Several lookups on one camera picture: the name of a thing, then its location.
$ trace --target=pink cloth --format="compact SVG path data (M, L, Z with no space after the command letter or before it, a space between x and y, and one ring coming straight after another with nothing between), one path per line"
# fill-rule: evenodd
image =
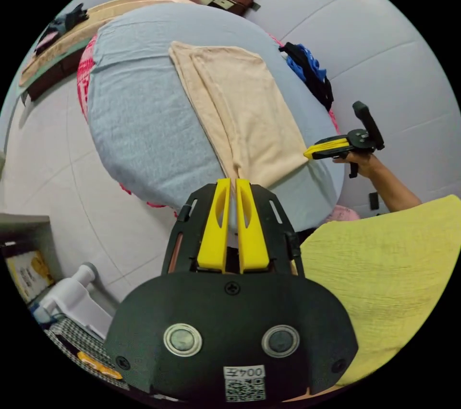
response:
M335 206L333 212L325 219L323 223L335 221L351 221L351 220L360 220L360 216L352 209L344 206Z

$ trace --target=folded towel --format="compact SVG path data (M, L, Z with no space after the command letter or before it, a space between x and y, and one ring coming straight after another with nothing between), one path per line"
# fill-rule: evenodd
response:
M384 365L423 325L461 249L461 200L351 222L329 222L302 245L306 277L349 313L359 351L338 382L348 385Z
M268 187L306 163L306 145L262 58L171 43L170 57L224 174Z

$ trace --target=black handle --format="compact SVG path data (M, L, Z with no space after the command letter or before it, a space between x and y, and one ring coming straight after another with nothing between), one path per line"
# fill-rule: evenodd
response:
M350 179L355 179L359 172L359 165L357 163L351 163L351 173L349 174Z
M382 150L384 148L384 140L378 126L376 126L375 120L370 114L370 109L360 101L355 102L352 108L356 117L362 122L365 130L368 132L369 139L376 144L376 150Z

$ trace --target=black strap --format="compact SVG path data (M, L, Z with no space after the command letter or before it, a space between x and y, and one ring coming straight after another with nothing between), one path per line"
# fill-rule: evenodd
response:
M288 56L292 58L293 62L302 68L306 79L306 86L312 92L312 95L325 107L325 109L330 111L331 104L334 99L328 78L325 76L325 80L323 82L319 80L317 75L314 73L314 70L312 70L306 54L296 45L286 43L285 46L279 48L279 51L286 52Z

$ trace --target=bed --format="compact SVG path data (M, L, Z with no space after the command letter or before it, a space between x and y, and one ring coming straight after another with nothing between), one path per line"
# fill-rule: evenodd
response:
M190 2L189 0L114 0L89 9L88 20L64 34L40 55L32 57L21 74L18 96L22 98L23 103L27 95L32 101L37 100L59 81L77 71L85 47L102 25L125 12L163 1Z
M179 210L190 193L223 172L169 58L171 41L238 46L266 62L307 145L336 135L325 108L288 67L259 26L223 10L158 4L100 28L90 48L84 113L110 176L138 198ZM344 166L310 162L271 187L295 231L317 226L334 208ZM235 229L231 213L231 229Z

